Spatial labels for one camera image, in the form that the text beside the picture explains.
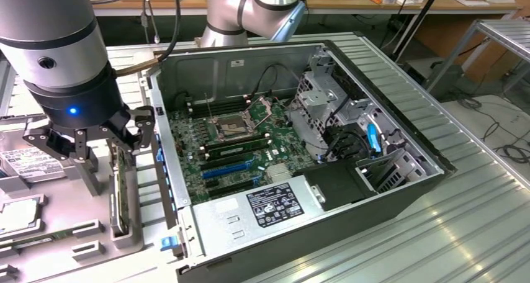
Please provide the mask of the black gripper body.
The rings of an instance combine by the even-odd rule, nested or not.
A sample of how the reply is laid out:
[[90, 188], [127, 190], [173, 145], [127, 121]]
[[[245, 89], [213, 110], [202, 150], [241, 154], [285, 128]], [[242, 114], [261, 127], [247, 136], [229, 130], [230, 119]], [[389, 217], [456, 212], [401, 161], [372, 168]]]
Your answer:
[[26, 87], [54, 130], [71, 132], [103, 125], [118, 131], [126, 128], [131, 114], [111, 67], [103, 68], [93, 80], [71, 88], [45, 88], [30, 82], [26, 82]]

